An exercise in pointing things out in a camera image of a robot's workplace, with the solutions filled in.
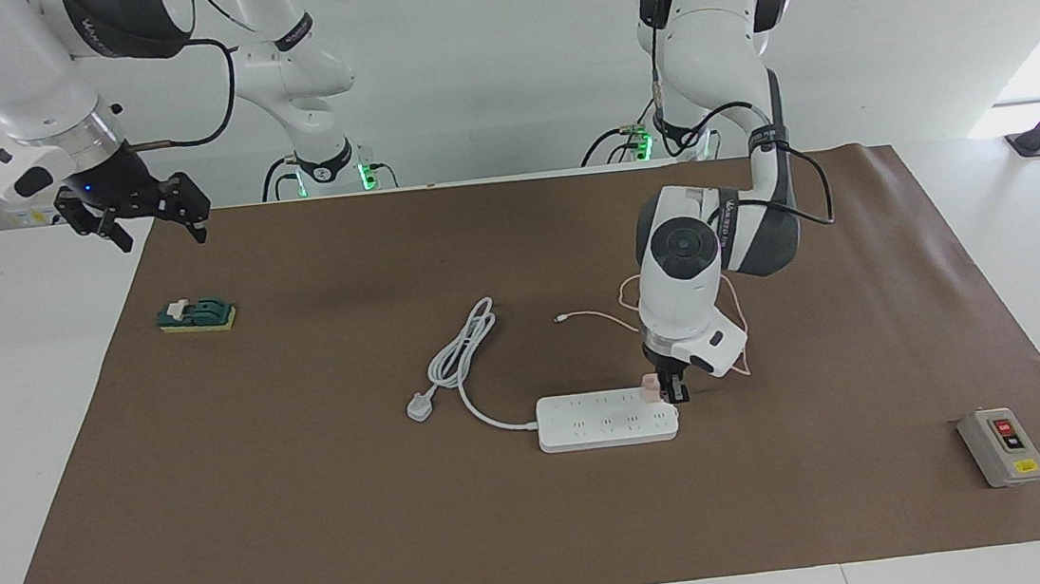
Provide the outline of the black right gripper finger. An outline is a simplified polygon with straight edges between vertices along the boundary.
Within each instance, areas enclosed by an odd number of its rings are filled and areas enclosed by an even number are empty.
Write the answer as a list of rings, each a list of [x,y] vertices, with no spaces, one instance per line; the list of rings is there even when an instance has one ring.
[[[134,238],[123,229],[123,225],[118,225],[111,215],[98,216],[76,195],[54,198],[53,206],[58,216],[80,237],[95,235],[114,244],[120,253],[132,253],[132,247],[135,245]]]
[[[205,196],[196,181],[185,172],[170,175],[156,182],[155,219],[175,222],[186,229],[198,244],[207,240],[205,228],[211,212],[211,200]]]

